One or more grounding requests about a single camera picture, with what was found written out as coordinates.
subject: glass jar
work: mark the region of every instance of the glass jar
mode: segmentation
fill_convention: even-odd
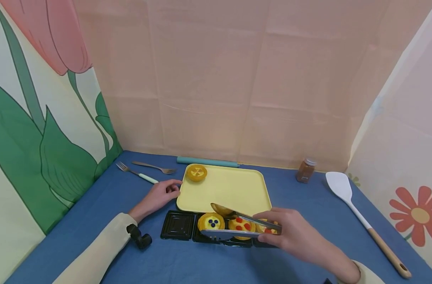
[[[296,173],[296,180],[302,183],[308,183],[311,175],[314,173],[316,164],[317,163],[313,159],[306,158]]]

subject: hand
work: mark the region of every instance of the hand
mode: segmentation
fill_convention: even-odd
[[[162,208],[170,200],[177,198],[180,195],[180,189],[177,185],[181,185],[182,183],[181,180],[177,179],[169,179],[155,183],[147,196],[133,207],[128,214],[137,223],[140,223],[142,219]]]
[[[271,211],[253,217],[282,225],[281,235],[261,234],[258,238],[260,242],[275,245],[300,260],[317,264],[344,283],[357,283],[361,278],[356,264],[321,236],[296,210],[273,207]]]

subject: wall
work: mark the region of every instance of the wall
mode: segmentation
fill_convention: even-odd
[[[1,0],[0,283],[120,151],[72,2]]]
[[[76,1],[125,149],[345,170],[432,0]]]
[[[432,11],[363,125],[347,172],[432,267]]]

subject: wrist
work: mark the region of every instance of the wrist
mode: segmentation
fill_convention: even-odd
[[[139,224],[145,217],[150,215],[150,213],[145,209],[145,207],[136,206],[129,210],[128,215],[130,215]]]
[[[324,257],[322,267],[331,272],[340,281],[347,284],[356,284],[361,278],[358,266],[345,255],[338,247],[333,245]]]

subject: teal rolling pin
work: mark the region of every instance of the teal rolling pin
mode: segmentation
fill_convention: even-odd
[[[189,157],[177,157],[177,163],[178,164],[209,164],[212,166],[221,166],[221,167],[229,167],[229,168],[240,167],[240,165],[238,165],[237,162],[189,158]]]

